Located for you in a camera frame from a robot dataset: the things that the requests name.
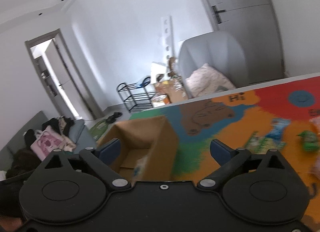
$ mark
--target gray sofa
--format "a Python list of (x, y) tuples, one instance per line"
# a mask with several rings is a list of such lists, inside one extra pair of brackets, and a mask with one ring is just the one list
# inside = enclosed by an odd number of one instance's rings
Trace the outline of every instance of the gray sofa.
[[(1, 171), (9, 170), (13, 161), (13, 155), (19, 149), (25, 147), (23, 134), (29, 129), (41, 130), (42, 124), (47, 121), (48, 118), (46, 115), (40, 111), (14, 135), (14, 137), (0, 151)], [(96, 141), (90, 135), (83, 119), (75, 120), (75, 124), (70, 128), (69, 138), (77, 145), (74, 153), (78, 153), (86, 147), (97, 147)]]

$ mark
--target cartoon animal print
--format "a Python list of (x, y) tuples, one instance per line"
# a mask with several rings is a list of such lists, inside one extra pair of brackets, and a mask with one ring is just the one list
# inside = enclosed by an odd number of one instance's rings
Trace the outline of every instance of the cartoon animal print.
[(61, 140), (56, 139), (47, 131), (44, 131), (38, 140), (38, 145), (45, 155), (48, 155), (52, 151), (53, 147), (59, 146), (61, 143)]
[(225, 118), (233, 118), (235, 112), (222, 103), (203, 100), (180, 105), (181, 123), (189, 136), (198, 135), (202, 128), (210, 128)]

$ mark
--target metal screw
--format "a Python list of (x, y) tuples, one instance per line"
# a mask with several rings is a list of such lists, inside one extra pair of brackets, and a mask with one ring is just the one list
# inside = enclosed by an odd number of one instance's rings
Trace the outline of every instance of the metal screw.
[(124, 187), (128, 185), (128, 181), (126, 179), (115, 179), (112, 184), (116, 187)]
[(212, 180), (212, 179), (203, 179), (200, 182), (200, 185), (203, 186), (203, 187), (212, 187), (212, 186), (216, 185), (216, 182), (214, 180)]
[(163, 185), (160, 185), (160, 189), (169, 189), (169, 186), (168, 186), (168, 185), (163, 184)]

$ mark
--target white panel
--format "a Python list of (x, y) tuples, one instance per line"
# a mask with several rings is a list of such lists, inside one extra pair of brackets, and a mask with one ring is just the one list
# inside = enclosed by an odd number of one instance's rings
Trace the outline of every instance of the white panel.
[(167, 65), (168, 60), (174, 57), (174, 44), (172, 32), (171, 16), (161, 18), (162, 42), (164, 47), (164, 63)]

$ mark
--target clothes pile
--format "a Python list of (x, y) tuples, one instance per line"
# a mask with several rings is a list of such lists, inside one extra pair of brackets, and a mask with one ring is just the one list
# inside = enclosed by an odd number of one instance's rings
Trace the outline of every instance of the clothes pile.
[(76, 145), (68, 135), (73, 125), (72, 119), (59, 117), (43, 123), (42, 130), (28, 130), (24, 134), (26, 147), (14, 154), (6, 179), (35, 170), (53, 149), (72, 154)]

